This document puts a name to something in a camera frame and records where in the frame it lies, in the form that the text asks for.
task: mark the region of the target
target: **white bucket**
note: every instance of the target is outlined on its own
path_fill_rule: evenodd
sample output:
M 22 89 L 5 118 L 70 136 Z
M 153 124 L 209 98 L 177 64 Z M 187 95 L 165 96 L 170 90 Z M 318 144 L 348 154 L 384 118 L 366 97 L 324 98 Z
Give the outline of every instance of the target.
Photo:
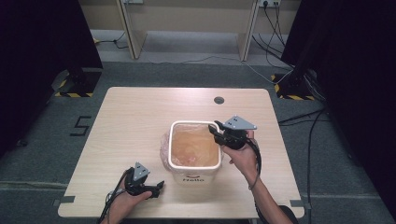
M 216 172 L 221 166 L 221 149 L 219 145 L 217 145 L 218 151 L 218 159 L 217 164 L 211 166 L 180 166 L 176 165 L 172 162 L 172 143 L 173 143 L 173 136 L 174 131 L 177 125 L 213 125 L 216 127 L 217 131 L 219 132 L 219 126 L 217 123 L 212 121 L 197 121 L 197 120 L 179 120 L 175 121 L 171 126 L 171 131 L 169 134 L 169 154 L 168 154 L 168 161 L 169 165 L 172 170 L 172 174 L 174 179 L 178 184 L 181 185 L 205 185 L 212 182 L 213 178 L 215 177 Z

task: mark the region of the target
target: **forearm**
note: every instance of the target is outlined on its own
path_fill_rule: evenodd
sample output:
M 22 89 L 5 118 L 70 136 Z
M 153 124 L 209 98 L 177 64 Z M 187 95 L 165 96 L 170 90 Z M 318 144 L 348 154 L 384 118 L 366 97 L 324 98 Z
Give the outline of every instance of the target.
M 247 175 L 246 179 L 248 184 L 252 186 L 256 176 Z M 276 204 L 267 187 L 265 187 L 260 178 L 257 180 L 251 191 L 257 206 L 268 223 L 291 223 L 289 218 Z

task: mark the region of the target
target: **logo on bucket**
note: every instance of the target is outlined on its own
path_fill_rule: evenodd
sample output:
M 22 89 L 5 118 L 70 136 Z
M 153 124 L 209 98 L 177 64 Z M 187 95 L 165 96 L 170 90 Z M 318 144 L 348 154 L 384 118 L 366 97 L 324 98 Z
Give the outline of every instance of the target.
M 199 179 L 199 177 L 200 176 L 198 176 L 198 175 L 193 175 L 193 176 L 191 176 L 191 175 L 188 175 L 188 176 L 186 176 L 187 178 L 183 178 L 183 182 L 204 182 L 205 180 L 204 179 Z

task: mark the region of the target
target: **table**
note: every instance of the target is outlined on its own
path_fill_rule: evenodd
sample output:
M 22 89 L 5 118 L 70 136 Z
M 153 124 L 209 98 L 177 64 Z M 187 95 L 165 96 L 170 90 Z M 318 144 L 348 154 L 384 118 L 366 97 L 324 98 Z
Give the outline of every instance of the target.
M 222 97 L 218 105 L 214 99 Z M 220 120 L 238 115 L 258 126 L 255 137 L 262 152 L 262 179 L 278 204 L 302 217 L 301 197 L 276 122 L 268 91 L 262 89 L 110 88 L 79 158 L 65 197 L 61 217 L 99 217 L 106 195 L 122 172 L 136 161 L 150 169 L 147 185 L 164 180 L 158 199 L 139 204 L 130 217 L 257 218 L 248 183 L 224 155 L 211 185 L 178 185 L 160 158 L 162 136 L 176 120 Z
M 124 4 L 124 0 L 117 0 L 133 59 L 139 57 L 147 31 L 236 33 L 240 59 L 247 59 L 258 0 L 143 2 Z

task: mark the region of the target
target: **person's right hand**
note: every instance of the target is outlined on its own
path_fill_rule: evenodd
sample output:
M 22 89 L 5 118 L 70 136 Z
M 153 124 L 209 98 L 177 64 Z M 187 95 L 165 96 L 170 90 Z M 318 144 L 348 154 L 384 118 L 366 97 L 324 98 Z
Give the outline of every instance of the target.
M 254 141 L 254 132 L 247 130 L 247 137 Z M 235 164 L 236 168 L 245 176 L 247 182 L 252 184 L 250 182 L 254 181 L 257 175 L 257 160 L 253 149 L 248 144 L 238 150 L 226 146 L 222 146 L 221 149 L 231 157 L 230 164 Z

